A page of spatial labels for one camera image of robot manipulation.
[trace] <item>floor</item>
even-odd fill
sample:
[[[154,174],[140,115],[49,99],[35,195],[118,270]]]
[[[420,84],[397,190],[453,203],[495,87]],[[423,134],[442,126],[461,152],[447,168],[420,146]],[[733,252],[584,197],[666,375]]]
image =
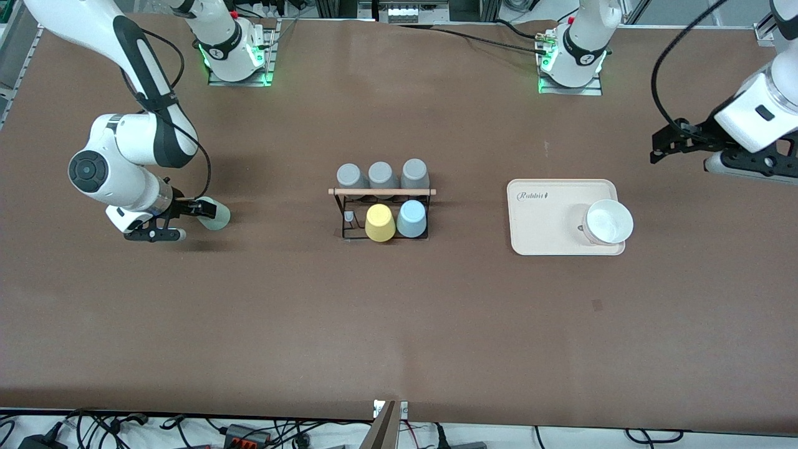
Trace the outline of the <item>floor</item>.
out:
[[[14,430],[8,441],[3,446],[18,447],[23,438],[28,435],[44,435],[47,431],[61,419],[59,416],[19,416],[12,418],[15,421]],[[165,418],[152,418],[149,422],[140,427],[137,424],[129,423],[122,427],[120,437],[133,449],[146,447],[148,449],[172,449],[186,447],[181,440],[176,428],[162,430],[159,426]],[[233,419],[213,419],[213,424],[217,427],[239,424],[253,429],[260,427],[273,427],[271,420],[233,420]],[[281,427],[284,421],[278,421]],[[438,436],[434,425],[431,423],[411,423],[414,427],[413,432],[417,438],[417,445],[413,441],[413,436],[401,426],[397,449],[413,449],[416,447],[430,449],[437,447]],[[186,440],[192,447],[223,447],[224,439],[214,428],[203,419],[186,419],[181,427],[184,431]],[[443,424],[448,442],[451,445],[484,442],[488,449],[516,449],[530,448],[540,449],[541,446],[536,441],[533,427],[529,426],[483,426],[475,424]],[[9,427],[6,425],[0,430],[0,435],[5,435]],[[89,421],[86,418],[81,431],[88,434]],[[350,425],[337,425],[334,423],[325,424],[318,429],[310,431],[310,447],[312,449],[327,449],[345,445],[348,448],[359,447],[369,427],[364,423],[354,423]],[[646,446],[630,441],[623,430],[620,429],[595,429],[595,428],[569,428],[569,427],[541,427],[540,437],[543,447],[546,449],[584,449],[590,447],[602,447],[613,449],[646,449]],[[277,434],[271,431],[272,438]],[[673,432],[649,432],[652,439],[671,439],[676,434]],[[632,434],[635,438],[641,439],[642,434],[638,431]],[[70,449],[78,448],[76,432],[71,426],[63,426],[58,436],[58,441],[65,444]],[[105,448],[115,447],[111,438],[104,441]],[[84,439],[84,444],[88,443],[88,438]],[[94,443],[99,442],[99,435],[94,439]],[[95,449],[102,449],[99,445],[92,444]],[[784,436],[755,436],[755,435],[724,435],[707,433],[686,433],[684,437],[676,443],[657,444],[655,447],[669,449],[787,449],[798,448],[797,437]]]

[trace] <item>gray cup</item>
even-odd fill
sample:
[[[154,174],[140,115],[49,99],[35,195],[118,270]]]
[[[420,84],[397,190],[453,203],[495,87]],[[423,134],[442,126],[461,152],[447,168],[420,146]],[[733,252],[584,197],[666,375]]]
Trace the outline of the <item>gray cup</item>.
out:
[[[429,189],[427,165],[421,159],[410,159],[401,169],[403,189]]]
[[[369,188],[369,180],[367,180],[360,169],[355,164],[344,164],[338,167],[338,185],[342,189],[367,189]],[[353,200],[362,198],[362,195],[347,195]]]
[[[369,167],[369,182],[372,189],[399,189],[399,180],[387,162],[374,162]],[[377,195],[377,198],[387,200],[392,196]]]

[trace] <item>wooden dowel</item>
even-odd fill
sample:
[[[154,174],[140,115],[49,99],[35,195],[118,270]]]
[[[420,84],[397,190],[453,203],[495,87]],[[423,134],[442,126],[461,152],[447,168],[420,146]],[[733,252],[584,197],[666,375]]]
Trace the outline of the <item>wooden dowel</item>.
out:
[[[407,197],[434,197],[435,189],[328,189],[328,195],[401,195]]]

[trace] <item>yellow cup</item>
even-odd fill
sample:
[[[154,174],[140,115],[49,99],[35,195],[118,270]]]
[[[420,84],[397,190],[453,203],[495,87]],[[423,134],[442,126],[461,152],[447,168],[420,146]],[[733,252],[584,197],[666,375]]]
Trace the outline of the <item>yellow cup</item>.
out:
[[[386,205],[373,205],[365,214],[365,234],[374,241],[391,240],[397,231],[391,209]]]

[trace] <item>mounting plate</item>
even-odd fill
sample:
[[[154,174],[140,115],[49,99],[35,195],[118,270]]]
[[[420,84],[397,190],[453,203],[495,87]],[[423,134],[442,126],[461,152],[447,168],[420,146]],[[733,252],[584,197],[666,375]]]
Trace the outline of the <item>mounting plate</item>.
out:
[[[280,39],[281,28],[282,19],[277,21],[277,26],[275,28],[263,28],[262,25],[255,25],[255,44],[257,46],[266,46],[264,50],[255,52],[255,56],[257,58],[263,58],[265,61],[263,63],[263,67],[257,69],[249,77],[235,82],[221,80],[209,69],[207,75],[207,84],[238,87],[270,86],[271,80],[275,77],[275,63],[277,61],[277,48],[279,46],[277,40]]]
[[[553,30],[546,32],[547,34],[553,33]],[[535,42],[536,50],[552,51],[552,42]],[[559,93],[560,95],[587,95],[590,97],[598,97],[602,94],[601,89],[601,71],[593,77],[593,79],[582,87],[566,87],[554,81],[549,74],[540,69],[541,64],[547,60],[548,56],[543,54],[536,54],[535,59],[538,67],[538,93]]]
[[[375,399],[374,400],[374,419],[377,419],[377,416],[380,415],[380,411],[385,406],[385,401],[380,401]],[[401,407],[401,415],[402,419],[407,419],[407,401],[401,401],[399,406]]]

